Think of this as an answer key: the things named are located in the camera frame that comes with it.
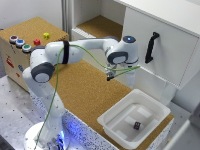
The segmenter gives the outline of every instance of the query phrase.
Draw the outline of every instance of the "cabinet door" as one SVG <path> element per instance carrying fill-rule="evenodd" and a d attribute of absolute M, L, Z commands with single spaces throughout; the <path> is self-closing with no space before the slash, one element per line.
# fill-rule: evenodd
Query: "cabinet door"
<path fill-rule="evenodd" d="M 153 61 L 146 64 L 145 56 L 153 32 Z M 138 43 L 139 64 L 154 74 L 179 86 L 198 38 L 145 14 L 127 8 L 123 36 L 131 35 Z"/>

